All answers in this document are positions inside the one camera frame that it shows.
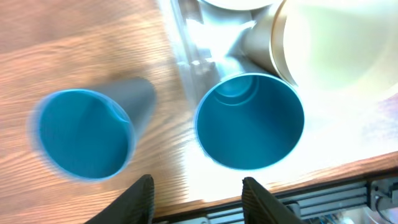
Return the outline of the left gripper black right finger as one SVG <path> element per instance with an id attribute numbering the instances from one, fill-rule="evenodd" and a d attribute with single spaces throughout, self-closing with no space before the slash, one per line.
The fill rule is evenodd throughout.
<path id="1" fill-rule="evenodd" d="M 245 224 L 303 224 L 296 214 L 252 177 L 243 179 L 241 201 Z"/>

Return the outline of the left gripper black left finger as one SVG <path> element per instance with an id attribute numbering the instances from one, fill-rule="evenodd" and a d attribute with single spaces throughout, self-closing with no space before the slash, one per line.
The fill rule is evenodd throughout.
<path id="1" fill-rule="evenodd" d="M 143 175 L 86 224 L 152 223 L 155 212 L 154 196 L 154 179 L 150 174 Z"/>

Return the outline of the tall blue cup front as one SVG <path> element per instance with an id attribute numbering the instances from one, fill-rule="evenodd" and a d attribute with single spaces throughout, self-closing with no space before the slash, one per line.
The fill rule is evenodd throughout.
<path id="1" fill-rule="evenodd" d="M 209 90 L 197 106 L 195 134 L 204 153 L 234 170 L 273 166 L 299 143 L 302 101 L 286 82 L 244 73 Z"/>

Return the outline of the tall blue cup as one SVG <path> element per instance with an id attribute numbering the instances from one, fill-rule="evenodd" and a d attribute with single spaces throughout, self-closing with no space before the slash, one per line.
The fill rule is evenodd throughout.
<path id="1" fill-rule="evenodd" d="M 197 106 L 195 134 L 204 153 L 234 170 L 273 166 L 299 143 L 302 101 L 286 82 L 244 73 L 209 90 Z"/>
<path id="2" fill-rule="evenodd" d="M 155 105 L 155 87 L 144 78 L 56 91 L 29 118 L 33 148 L 63 175 L 109 179 L 132 159 Z"/>

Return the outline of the tall beige cup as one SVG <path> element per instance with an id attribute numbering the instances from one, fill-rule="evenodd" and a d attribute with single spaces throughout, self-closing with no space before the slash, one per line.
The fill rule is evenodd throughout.
<path id="1" fill-rule="evenodd" d="M 248 59 L 264 70 L 278 75 L 272 55 L 271 38 L 274 19 L 280 4 L 266 6 L 254 20 L 243 38 L 243 52 Z"/>
<path id="2" fill-rule="evenodd" d="M 286 1 L 282 49 L 295 83 L 378 95 L 397 84 L 397 1 Z"/>

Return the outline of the tall beige cup front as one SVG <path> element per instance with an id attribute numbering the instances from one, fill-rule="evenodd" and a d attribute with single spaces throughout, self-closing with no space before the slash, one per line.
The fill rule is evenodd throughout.
<path id="1" fill-rule="evenodd" d="M 378 95 L 397 84 L 397 1 L 286 1 L 282 49 L 295 83 Z"/>

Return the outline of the cream bowl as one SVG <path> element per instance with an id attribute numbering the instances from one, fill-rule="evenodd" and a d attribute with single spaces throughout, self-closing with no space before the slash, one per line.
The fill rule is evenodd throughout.
<path id="1" fill-rule="evenodd" d="M 223 9 L 235 11 L 247 11 L 259 9 L 270 4 L 278 2 L 278 0 L 204 0 L 205 2 Z"/>

